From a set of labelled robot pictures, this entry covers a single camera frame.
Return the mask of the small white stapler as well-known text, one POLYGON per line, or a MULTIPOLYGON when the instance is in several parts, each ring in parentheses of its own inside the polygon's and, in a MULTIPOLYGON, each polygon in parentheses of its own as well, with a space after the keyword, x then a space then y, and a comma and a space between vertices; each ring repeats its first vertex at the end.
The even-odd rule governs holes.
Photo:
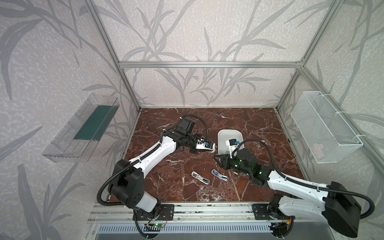
POLYGON ((204 177, 202 177, 201 175, 199 175, 198 173, 196 173, 195 171, 193 171, 191 173, 192 177, 199 180, 200 182, 202 182, 203 184, 205 185, 209 185, 210 184, 210 180, 209 179, 206 179, 204 177))

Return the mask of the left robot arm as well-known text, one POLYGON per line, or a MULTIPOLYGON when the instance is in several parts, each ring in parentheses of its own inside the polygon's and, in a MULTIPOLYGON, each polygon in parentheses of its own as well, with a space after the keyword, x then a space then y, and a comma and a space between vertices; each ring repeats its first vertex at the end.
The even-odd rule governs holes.
POLYGON ((181 147, 190 152, 213 153, 215 144, 208 140, 209 128, 206 122, 196 115, 184 115, 169 129, 161 131, 159 140, 144 153, 128 162, 116 163, 113 174, 97 192, 97 202, 102 206, 125 206, 136 213, 143 211, 156 217, 160 213, 161 202, 145 191, 145 178, 165 157, 181 147))

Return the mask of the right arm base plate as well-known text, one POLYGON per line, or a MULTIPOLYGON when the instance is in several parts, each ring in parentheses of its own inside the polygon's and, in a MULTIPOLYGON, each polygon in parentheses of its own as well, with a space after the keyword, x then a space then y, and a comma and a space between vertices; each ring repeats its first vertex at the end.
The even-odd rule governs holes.
POLYGON ((271 204, 252 204, 252 212, 255 220, 288 221, 291 217, 283 214, 278 207, 271 204))

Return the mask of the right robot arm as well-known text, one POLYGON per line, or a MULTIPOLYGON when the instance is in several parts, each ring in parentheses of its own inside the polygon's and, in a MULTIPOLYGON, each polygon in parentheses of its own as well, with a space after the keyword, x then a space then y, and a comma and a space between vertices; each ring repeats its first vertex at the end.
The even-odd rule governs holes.
POLYGON ((304 218, 326 223, 337 233, 356 238, 360 220, 375 211, 374 202, 365 195, 349 192, 337 182, 324 185, 285 175, 260 165, 246 149, 238 150, 235 156, 216 155, 214 160, 220 168, 243 174, 252 184, 276 191, 267 207, 253 206, 253 211, 282 220, 284 226, 304 218))

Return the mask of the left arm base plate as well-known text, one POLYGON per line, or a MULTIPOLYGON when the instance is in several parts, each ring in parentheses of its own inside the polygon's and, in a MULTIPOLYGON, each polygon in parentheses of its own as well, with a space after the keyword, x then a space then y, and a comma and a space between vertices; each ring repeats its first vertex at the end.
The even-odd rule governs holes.
POLYGON ((155 219, 157 221, 172 221, 175 213, 175 205, 160 204, 155 206, 151 212, 146 212, 142 209, 137 210, 136 219, 138 221, 149 221, 155 219))

